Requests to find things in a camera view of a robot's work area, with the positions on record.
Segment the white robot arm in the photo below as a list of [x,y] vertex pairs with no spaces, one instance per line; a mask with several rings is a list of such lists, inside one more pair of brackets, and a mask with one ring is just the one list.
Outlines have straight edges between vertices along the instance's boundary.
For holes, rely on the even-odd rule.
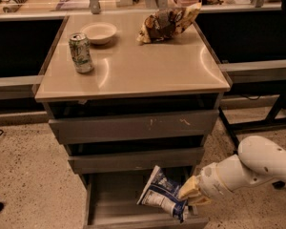
[[286,150],[272,140],[252,135],[244,138],[236,155],[203,167],[178,192],[190,206],[222,200],[240,188],[251,188],[270,180],[286,183]]

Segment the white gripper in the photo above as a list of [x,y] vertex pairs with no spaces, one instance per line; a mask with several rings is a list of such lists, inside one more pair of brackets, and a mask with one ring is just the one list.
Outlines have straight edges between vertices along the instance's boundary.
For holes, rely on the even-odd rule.
[[[200,196],[199,187],[205,196]],[[232,193],[219,177],[217,164],[214,162],[202,168],[197,177],[189,177],[179,189],[178,198],[187,199],[189,206],[200,206],[210,204],[212,199],[225,198]]]

